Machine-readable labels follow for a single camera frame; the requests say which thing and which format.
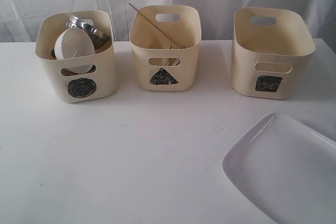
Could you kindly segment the cream bin with square mark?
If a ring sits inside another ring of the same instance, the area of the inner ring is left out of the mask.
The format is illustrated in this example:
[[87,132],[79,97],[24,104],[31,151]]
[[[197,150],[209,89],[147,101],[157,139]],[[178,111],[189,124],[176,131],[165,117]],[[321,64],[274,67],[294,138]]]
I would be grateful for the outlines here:
[[316,50],[303,18],[290,10],[247,7],[235,12],[231,83],[238,93],[290,97]]

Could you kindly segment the wooden chopstick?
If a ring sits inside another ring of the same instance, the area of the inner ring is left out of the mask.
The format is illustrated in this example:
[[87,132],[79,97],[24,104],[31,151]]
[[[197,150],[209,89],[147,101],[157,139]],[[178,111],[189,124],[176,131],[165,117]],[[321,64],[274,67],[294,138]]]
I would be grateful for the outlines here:
[[[168,44],[179,46],[165,31],[163,31],[155,22],[147,18],[139,9],[129,3],[129,5],[137,12],[131,28],[130,41],[138,46],[145,46],[147,49],[168,49]],[[146,21],[145,26],[139,23],[139,29],[136,30],[136,19],[141,17],[141,20]]]
[[180,63],[179,58],[168,58],[166,66],[178,66]]

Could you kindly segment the cream bin with triangle mark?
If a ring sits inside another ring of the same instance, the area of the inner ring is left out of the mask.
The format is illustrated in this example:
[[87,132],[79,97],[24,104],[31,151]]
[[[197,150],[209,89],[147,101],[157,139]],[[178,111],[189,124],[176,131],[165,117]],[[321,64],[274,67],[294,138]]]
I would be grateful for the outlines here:
[[[180,47],[186,49],[147,49],[131,43],[132,54],[140,86],[149,91],[184,91],[194,82],[202,29],[198,11],[184,5],[152,5],[139,9],[155,22]],[[136,30],[146,25],[136,19]],[[168,58],[179,58],[178,66],[166,66]]]

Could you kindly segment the white rectangular plate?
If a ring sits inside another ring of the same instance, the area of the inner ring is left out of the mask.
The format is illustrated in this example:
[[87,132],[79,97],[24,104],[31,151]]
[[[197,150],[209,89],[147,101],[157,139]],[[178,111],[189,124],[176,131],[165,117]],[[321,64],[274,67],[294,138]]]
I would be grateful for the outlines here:
[[335,223],[335,141],[282,113],[253,126],[223,171],[275,223]]

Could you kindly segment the steel fork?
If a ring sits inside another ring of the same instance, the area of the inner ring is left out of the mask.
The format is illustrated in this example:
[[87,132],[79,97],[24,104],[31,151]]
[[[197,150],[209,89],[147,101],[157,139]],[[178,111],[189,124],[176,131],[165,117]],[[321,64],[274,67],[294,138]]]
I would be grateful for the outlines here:
[[179,47],[179,46],[177,46],[177,45],[171,45],[171,46],[169,47],[169,49],[170,49],[170,50],[175,50],[175,49],[186,49],[186,47],[185,47],[185,46],[183,46],[183,47]]

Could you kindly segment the white ceramic bowl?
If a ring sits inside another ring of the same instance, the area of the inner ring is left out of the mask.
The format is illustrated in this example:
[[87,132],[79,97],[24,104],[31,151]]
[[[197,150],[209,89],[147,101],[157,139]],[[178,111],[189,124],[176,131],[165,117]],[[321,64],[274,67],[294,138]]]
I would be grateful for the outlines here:
[[63,60],[94,55],[95,49],[85,31],[69,28],[57,38],[54,53],[57,60]]

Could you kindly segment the stainless steel bowl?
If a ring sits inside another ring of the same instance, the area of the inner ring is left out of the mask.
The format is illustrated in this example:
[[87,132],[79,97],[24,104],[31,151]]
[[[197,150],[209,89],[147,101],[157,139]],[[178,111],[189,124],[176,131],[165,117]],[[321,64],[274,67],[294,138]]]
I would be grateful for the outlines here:
[[78,28],[83,30],[90,37],[95,49],[102,48],[111,38],[95,26],[74,15],[71,15],[68,18],[66,26],[67,28]]

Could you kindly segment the cream bin with circle mark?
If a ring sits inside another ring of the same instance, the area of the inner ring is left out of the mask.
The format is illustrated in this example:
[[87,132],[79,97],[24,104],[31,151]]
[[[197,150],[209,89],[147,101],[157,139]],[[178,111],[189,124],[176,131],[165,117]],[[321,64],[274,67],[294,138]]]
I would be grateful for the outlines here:
[[[95,28],[111,38],[91,56],[56,59],[52,56],[55,42],[66,31],[66,22],[72,15],[92,20]],[[115,92],[117,73],[112,37],[110,16],[101,10],[56,14],[42,22],[35,54],[60,100],[76,103],[104,98]]]

